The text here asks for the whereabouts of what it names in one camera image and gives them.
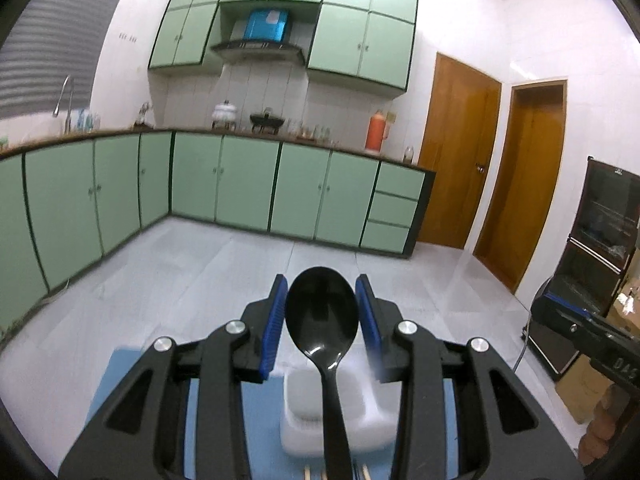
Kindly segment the black plastic spoon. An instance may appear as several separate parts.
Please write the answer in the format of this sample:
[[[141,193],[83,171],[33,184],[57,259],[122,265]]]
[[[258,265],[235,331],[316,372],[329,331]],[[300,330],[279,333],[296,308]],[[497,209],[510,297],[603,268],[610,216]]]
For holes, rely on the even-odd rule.
[[[350,479],[354,476],[352,456],[337,371],[358,332],[358,307],[352,286],[325,266],[305,270],[286,295],[285,323],[295,347],[320,374],[326,476]]]

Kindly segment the green lower kitchen cabinets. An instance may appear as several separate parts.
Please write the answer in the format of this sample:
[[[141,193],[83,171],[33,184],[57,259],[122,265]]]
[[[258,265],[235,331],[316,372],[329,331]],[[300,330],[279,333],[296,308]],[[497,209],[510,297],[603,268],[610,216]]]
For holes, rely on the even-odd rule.
[[[409,257],[434,181],[406,162],[220,131],[10,148],[1,155],[1,333],[169,216]]]

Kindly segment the black glass cabinet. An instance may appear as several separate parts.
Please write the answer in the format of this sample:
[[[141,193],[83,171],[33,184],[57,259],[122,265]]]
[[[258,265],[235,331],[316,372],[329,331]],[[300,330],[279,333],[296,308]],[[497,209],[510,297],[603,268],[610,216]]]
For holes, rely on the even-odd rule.
[[[639,177],[589,157],[582,196],[559,264],[536,292],[528,344],[556,382],[579,351],[542,320],[541,306],[573,307],[605,316],[636,252]]]

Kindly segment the blue table mat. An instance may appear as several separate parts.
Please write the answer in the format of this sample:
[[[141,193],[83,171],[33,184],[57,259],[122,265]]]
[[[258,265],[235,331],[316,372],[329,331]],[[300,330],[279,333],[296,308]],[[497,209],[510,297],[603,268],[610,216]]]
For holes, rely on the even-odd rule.
[[[303,367],[298,362],[279,374],[272,374],[262,384],[244,382],[243,412],[250,468],[255,479],[303,479],[305,465],[311,468],[311,479],[319,479],[322,457],[295,457],[285,452],[280,436],[283,413],[283,381],[291,368]],[[352,453],[362,479],[361,466],[367,465],[371,479],[387,479],[392,469],[395,441],[387,448],[367,453]]]

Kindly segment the white double utensil holder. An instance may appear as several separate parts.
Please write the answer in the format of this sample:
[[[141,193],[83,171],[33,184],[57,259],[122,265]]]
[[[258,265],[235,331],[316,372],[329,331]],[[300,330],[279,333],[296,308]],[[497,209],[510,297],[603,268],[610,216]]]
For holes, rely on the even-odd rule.
[[[395,441],[401,384],[374,378],[363,346],[349,350],[337,371],[338,394],[350,452],[367,453]],[[291,368],[284,375],[282,446],[295,457],[323,455],[322,388],[311,365]]]

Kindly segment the wooden door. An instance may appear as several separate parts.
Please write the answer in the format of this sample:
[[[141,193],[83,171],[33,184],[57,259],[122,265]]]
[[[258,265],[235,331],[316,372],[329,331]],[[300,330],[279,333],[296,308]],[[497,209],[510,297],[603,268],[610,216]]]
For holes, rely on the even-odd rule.
[[[435,174],[418,240],[463,248],[488,173],[502,84],[450,56],[436,55],[418,166]]]
[[[497,180],[474,256],[510,292],[520,286],[546,224],[564,146],[567,81],[511,91]]]

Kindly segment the glass jar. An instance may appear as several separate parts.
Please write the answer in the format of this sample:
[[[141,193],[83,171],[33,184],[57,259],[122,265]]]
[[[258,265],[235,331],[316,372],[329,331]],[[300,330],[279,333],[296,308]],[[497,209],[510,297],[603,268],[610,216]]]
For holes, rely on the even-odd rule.
[[[405,162],[406,164],[411,164],[413,161],[413,155],[414,155],[413,147],[408,146],[408,148],[405,149],[405,153],[404,153],[404,157],[402,158],[402,161]]]

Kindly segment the orange thermos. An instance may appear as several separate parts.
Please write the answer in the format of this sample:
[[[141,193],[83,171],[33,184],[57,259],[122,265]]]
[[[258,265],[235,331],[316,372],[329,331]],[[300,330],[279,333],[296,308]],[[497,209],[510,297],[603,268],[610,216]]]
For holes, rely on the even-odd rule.
[[[383,143],[387,137],[387,115],[382,110],[377,110],[369,120],[367,139],[364,150],[367,153],[378,154],[382,150]]]

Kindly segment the small kettle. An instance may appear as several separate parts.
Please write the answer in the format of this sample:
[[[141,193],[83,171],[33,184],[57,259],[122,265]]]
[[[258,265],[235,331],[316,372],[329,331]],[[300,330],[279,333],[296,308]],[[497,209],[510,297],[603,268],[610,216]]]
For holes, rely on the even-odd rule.
[[[140,106],[140,110],[138,111],[137,117],[134,120],[135,129],[150,128],[149,123],[146,121],[146,115],[149,113],[150,110],[152,110],[152,105],[150,102],[144,102]]]

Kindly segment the white pot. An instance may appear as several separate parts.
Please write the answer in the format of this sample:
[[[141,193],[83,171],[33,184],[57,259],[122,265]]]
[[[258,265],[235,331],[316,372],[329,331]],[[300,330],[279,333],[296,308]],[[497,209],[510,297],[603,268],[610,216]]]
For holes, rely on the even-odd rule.
[[[216,104],[212,113],[212,128],[234,131],[238,125],[238,109],[228,100]]]

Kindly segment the black wok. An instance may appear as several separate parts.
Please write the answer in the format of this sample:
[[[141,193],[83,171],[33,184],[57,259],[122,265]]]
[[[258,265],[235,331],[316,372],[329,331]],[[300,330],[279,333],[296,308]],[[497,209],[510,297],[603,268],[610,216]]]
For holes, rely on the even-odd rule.
[[[285,120],[275,114],[270,107],[266,107],[260,113],[250,114],[252,133],[278,134]]]

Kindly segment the green upper cabinets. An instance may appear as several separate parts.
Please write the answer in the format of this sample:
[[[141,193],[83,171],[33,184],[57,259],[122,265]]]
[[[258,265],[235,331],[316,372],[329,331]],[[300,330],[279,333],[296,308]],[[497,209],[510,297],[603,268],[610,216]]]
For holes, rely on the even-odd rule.
[[[290,41],[310,79],[382,96],[409,85],[419,0],[168,0],[148,67],[166,75],[218,75],[209,47],[240,39],[251,10],[291,13]]]

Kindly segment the range hood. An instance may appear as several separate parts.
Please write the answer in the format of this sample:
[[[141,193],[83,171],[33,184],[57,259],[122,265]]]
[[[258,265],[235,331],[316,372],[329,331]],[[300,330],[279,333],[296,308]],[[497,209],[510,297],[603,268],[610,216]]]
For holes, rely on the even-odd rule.
[[[289,10],[251,10],[240,39],[220,40],[209,51],[226,64],[270,62],[303,66],[303,48],[290,41],[291,28]]]

